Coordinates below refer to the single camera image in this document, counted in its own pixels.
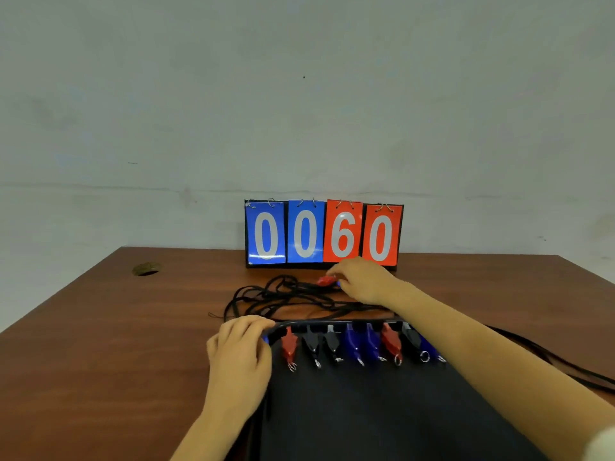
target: black tray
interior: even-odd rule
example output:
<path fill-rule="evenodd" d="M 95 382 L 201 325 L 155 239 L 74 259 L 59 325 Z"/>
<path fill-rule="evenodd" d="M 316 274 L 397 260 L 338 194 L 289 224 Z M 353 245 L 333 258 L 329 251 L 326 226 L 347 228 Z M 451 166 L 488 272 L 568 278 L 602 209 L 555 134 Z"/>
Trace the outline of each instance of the black tray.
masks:
<path fill-rule="evenodd" d="M 300 337 L 308 324 L 323 333 L 330 323 L 341 332 L 349 322 L 359 332 L 368 322 L 377 331 L 384 322 L 402 325 L 310 320 L 270 330 L 273 374 L 251 421 L 249 461 L 546 460 L 449 363 L 422 364 L 405 353 L 398 368 L 363 368 L 347 356 L 335 363 L 321 350 L 318 370 L 299 340 L 298 369 L 290 372 L 279 340 L 288 325 Z"/>

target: tangled black cord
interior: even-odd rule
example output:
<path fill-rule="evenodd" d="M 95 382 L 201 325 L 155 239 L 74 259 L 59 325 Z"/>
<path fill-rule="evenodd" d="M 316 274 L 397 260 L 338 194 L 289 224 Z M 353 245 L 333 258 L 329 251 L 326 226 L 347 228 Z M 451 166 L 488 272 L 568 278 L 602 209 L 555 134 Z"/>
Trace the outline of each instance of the tangled black cord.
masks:
<path fill-rule="evenodd" d="M 260 315 L 261 317 L 283 322 L 285 320 L 274 318 L 273 315 L 282 307 L 293 307 L 298 305 L 316 305 L 321 309 L 328 310 L 330 312 L 329 315 L 319 317 L 319 320 L 323 321 L 340 318 L 350 312 L 361 312 L 366 310 L 388 311 L 387 308 L 382 307 L 381 305 L 367 305 L 362 302 L 355 301 L 335 301 L 328 296 L 328 294 L 338 293 L 340 291 L 341 289 L 335 284 L 330 286 L 318 286 L 313 283 L 298 281 L 292 275 L 278 275 L 277 277 L 270 279 L 264 287 L 254 285 L 240 287 L 233 295 L 231 301 L 226 305 L 222 317 L 214 315 L 211 312 L 209 315 L 210 317 L 221 318 L 226 322 L 229 318 L 233 318 L 229 317 L 229 311 L 232 309 L 234 317 L 241 317 L 242 315 Z M 250 304 L 250 306 L 247 309 L 240 311 L 240 303 Z M 553 360 L 556 360 L 575 369 L 584 376 L 592 377 L 594 379 L 602 380 L 607 384 L 615 385 L 615 379 L 611 379 L 597 372 L 593 372 L 576 364 L 572 364 L 572 362 L 566 361 L 564 358 L 549 351 L 547 348 L 534 343 L 532 340 L 501 328 L 496 328 L 489 325 L 487 326 L 509 340 L 524 345 L 536 356 L 551 365 L 554 364 Z M 566 373 L 566 375 L 587 388 L 602 390 L 615 395 L 615 388 L 598 384 L 572 374 Z"/>
<path fill-rule="evenodd" d="M 298 281 L 292 275 L 278 275 L 270 279 L 263 286 L 240 287 L 231 301 L 226 305 L 222 319 L 226 322 L 229 318 L 229 310 L 233 310 L 235 317 L 241 315 L 260 315 L 261 317 L 283 322 L 273 315 L 282 307 L 298 305 L 316 305 L 321 309 L 328 310 L 331 314 L 319 317 L 319 320 L 332 320 L 343 317 L 350 312 L 366 310 L 388 310 L 381 305 L 367 305 L 355 301 L 335 301 L 328 294 L 337 293 L 341 289 L 335 284 L 331 286 L 318 286 L 313 283 Z M 243 312 L 239 311 L 239 304 L 246 303 L 250 306 Z"/>

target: scoreboard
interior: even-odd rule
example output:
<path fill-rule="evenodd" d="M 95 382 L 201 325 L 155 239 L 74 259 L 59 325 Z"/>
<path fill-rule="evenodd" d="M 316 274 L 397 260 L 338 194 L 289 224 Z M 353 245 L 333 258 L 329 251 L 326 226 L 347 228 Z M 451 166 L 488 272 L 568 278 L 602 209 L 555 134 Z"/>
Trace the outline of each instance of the scoreboard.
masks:
<path fill-rule="evenodd" d="M 403 205 L 350 200 L 246 200 L 246 267 L 328 269 L 362 255 L 397 267 Z"/>

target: gray wall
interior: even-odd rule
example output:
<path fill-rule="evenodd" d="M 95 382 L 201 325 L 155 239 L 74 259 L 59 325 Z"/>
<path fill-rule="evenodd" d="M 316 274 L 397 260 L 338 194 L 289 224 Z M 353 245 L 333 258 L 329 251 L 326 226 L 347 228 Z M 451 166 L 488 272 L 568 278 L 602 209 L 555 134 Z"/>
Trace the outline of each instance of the gray wall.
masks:
<path fill-rule="evenodd" d="M 402 251 L 614 280 L 614 13 L 0 0 L 0 329 L 118 246 L 242 247 L 244 198 L 404 203 Z"/>

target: desk grommet hole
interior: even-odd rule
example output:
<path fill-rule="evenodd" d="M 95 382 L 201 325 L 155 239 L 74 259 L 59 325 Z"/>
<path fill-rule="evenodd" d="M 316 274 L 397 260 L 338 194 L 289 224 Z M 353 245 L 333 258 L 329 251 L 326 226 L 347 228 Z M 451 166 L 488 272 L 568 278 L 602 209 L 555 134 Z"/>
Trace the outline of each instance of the desk grommet hole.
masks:
<path fill-rule="evenodd" d="M 132 274 L 136 277 L 149 277 L 158 273 L 161 268 L 162 265 L 155 262 L 140 263 L 132 269 Z"/>

